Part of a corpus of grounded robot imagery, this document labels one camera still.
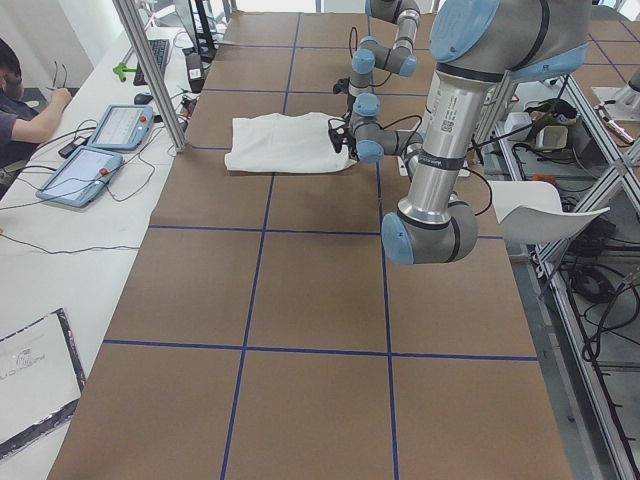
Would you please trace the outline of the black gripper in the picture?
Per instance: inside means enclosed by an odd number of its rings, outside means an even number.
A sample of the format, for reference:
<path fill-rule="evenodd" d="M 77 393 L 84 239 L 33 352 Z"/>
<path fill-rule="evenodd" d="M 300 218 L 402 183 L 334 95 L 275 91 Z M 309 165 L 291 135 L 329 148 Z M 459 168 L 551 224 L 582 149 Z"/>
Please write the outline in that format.
<path fill-rule="evenodd" d="M 343 115 L 343 118 L 345 120 L 349 120 L 351 118 L 355 100 L 356 100 L 355 96 L 353 96 L 351 94 L 347 95 L 347 97 L 346 97 L 346 112 Z"/>
<path fill-rule="evenodd" d="M 356 139 L 348 131 L 345 131 L 343 133 L 343 144 L 348 149 L 349 158 L 353 159 L 353 160 L 358 160 L 359 157 L 358 157 L 358 153 L 357 153 L 357 149 L 356 149 Z"/>

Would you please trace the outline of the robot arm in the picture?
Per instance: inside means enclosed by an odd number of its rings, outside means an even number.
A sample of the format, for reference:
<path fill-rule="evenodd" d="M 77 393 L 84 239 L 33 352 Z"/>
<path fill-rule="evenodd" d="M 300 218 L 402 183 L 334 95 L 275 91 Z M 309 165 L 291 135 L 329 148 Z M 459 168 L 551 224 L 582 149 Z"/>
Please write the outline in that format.
<path fill-rule="evenodd" d="M 371 93 L 375 87 L 373 72 L 383 70 L 389 74 L 410 77 L 417 68 L 414 42 L 421 24 L 421 12 L 412 0 L 372 0 L 365 2 L 365 12 L 369 17 L 394 24 L 397 27 L 394 43 L 384 46 L 374 36 L 363 37 L 351 55 L 351 73 L 334 85 L 334 92 L 347 95 L 347 112 L 353 111 L 356 97 Z"/>
<path fill-rule="evenodd" d="M 453 192 L 488 90 L 509 74 L 516 82 L 569 74 L 586 58 L 588 1 L 448 1 L 432 24 L 435 61 L 421 130 L 389 131 L 378 122 L 372 74 L 409 77 L 420 26 L 414 1 L 369 1 L 369 16 L 397 26 L 392 47 L 365 37 L 352 58 L 346 140 L 356 159 L 377 163 L 399 156 L 411 184 L 397 209 L 384 216 L 386 256 L 396 264 L 448 263 L 464 258 L 478 236 L 471 207 Z"/>

